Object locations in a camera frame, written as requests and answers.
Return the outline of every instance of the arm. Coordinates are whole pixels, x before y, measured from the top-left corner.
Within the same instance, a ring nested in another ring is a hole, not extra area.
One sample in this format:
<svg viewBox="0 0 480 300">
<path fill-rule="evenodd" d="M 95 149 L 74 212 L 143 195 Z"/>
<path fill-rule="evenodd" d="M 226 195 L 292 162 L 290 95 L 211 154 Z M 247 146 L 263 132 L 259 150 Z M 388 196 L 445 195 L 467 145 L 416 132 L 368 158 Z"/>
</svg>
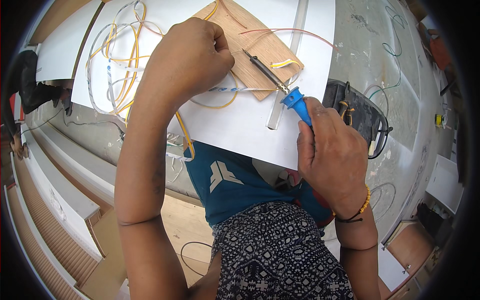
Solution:
<svg viewBox="0 0 480 300">
<path fill-rule="evenodd" d="M 15 156 L 22 160 L 23 159 L 23 146 L 22 139 L 20 138 L 20 132 L 17 130 L 15 125 L 15 119 L 13 118 L 12 107 L 10 105 L 10 100 L 6 97 L 5 94 L 1 98 L 1 119 L 7 127 L 8 136 L 10 139 L 10 146 L 15 152 Z"/>
<path fill-rule="evenodd" d="M 188 296 L 160 215 L 167 126 L 183 103 L 220 82 L 233 64 L 220 26 L 198 18 L 173 26 L 148 61 L 115 181 L 115 211 L 132 299 Z"/>
<path fill-rule="evenodd" d="M 313 132 L 299 122 L 297 140 L 300 175 L 328 202 L 341 219 L 354 216 L 367 198 L 367 142 L 347 126 L 333 108 L 324 108 L 315 98 L 305 98 Z M 368 205 L 355 217 L 362 221 L 336 221 L 341 244 L 340 263 L 357 299 L 380 299 L 378 289 L 378 233 Z"/>
<path fill-rule="evenodd" d="M 15 126 L 15 119 L 13 118 L 12 107 L 10 106 L 10 100 L 6 93 L 2 93 L 1 96 L 1 119 L 7 126 L 10 136 L 13 137 L 17 133 L 17 127 Z"/>
</svg>

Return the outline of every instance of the soldering iron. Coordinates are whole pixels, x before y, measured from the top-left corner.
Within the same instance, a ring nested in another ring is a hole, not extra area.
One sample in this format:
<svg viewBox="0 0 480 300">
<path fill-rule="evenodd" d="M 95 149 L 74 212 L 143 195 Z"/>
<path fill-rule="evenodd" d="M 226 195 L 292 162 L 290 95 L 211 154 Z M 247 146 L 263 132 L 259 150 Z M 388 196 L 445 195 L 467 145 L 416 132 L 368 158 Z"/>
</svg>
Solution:
<svg viewBox="0 0 480 300">
<path fill-rule="evenodd" d="M 312 127 L 312 119 L 308 115 L 307 105 L 303 101 L 304 94 L 300 93 L 299 87 L 295 87 L 293 90 L 290 90 L 275 74 L 273 74 L 270 69 L 265 66 L 256 56 L 250 55 L 247 51 L 242 49 L 245 54 L 250 57 L 250 61 L 270 79 L 277 88 L 285 94 L 285 97 L 280 101 L 287 106 L 287 109 L 293 108 L 294 111 L 300 116 L 300 119 Z"/>
</svg>

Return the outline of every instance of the beaded bracelet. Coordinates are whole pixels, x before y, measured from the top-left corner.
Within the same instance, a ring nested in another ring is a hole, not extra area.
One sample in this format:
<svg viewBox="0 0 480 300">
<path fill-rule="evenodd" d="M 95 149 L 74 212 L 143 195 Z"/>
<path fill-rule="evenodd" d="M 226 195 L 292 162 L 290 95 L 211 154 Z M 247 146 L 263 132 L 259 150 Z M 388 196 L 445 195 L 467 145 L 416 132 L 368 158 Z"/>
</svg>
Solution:
<svg viewBox="0 0 480 300">
<path fill-rule="evenodd" d="M 351 217 L 350 219 L 346 219 L 346 220 L 337 217 L 337 216 L 336 216 L 336 213 L 333 212 L 333 215 L 334 215 L 335 219 L 336 219 L 338 222 L 341 222 L 341 223 L 353 223 L 353 222 L 363 221 L 363 218 L 356 219 L 356 220 L 352 220 L 352 219 L 355 218 L 356 216 L 358 216 L 359 214 L 363 213 L 363 211 L 365 210 L 365 208 L 367 208 L 368 203 L 370 203 L 370 188 L 369 188 L 368 185 L 366 185 L 366 184 L 365 184 L 365 186 L 367 187 L 367 199 L 365 200 L 365 203 L 362 205 L 362 207 L 360 208 L 360 210 L 359 210 L 353 217 Z"/>
</svg>

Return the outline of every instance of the metal channel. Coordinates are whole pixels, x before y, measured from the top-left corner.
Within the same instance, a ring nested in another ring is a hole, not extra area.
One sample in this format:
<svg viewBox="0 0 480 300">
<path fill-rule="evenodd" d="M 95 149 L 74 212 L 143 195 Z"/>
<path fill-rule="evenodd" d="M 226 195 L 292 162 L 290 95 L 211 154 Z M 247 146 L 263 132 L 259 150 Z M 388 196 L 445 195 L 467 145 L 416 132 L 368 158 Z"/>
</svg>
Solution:
<svg viewBox="0 0 480 300">
<path fill-rule="evenodd" d="M 295 15 L 295 21 L 293 23 L 293 28 L 304 29 L 305 28 L 305 20 L 307 19 L 307 10 L 308 10 L 308 1 L 309 0 L 299 0 L 297 6 L 297 14 Z M 297 55 L 301 38 L 303 36 L 303 32 L 300 31 L 292 31 L 291 36 L 291 43 L 290 43 L 290 50 L 293 54 Z M 290 79 L 285 81 L 285 85 L 290 83 Z M 268 117 L 266 126 L 271 130 L 277 130 L 278 124 L 280 123 L 280 119 L 282 117 L 284 106 L 280 101 L 283 99 L 285 94 L 281 91 L 276 91 L 275 101 L 273 102 L 272 109 L 270 110 L 270 116 Z"/>
</svg>

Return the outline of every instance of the black and white patterned fabric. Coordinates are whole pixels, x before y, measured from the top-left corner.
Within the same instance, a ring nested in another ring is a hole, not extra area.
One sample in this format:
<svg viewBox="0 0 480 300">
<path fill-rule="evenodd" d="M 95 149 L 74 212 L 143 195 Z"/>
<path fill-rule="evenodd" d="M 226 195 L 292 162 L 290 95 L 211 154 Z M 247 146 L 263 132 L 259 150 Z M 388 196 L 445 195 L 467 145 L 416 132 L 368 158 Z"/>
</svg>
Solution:
<svg viewBox="0 0 480 300">
<path fill-rule="evenodd" d="M 353 299 L 347 274 L 312 217 L 286 202 L 254 205 L 213 226 L 217 299 Z"/>
</svg>

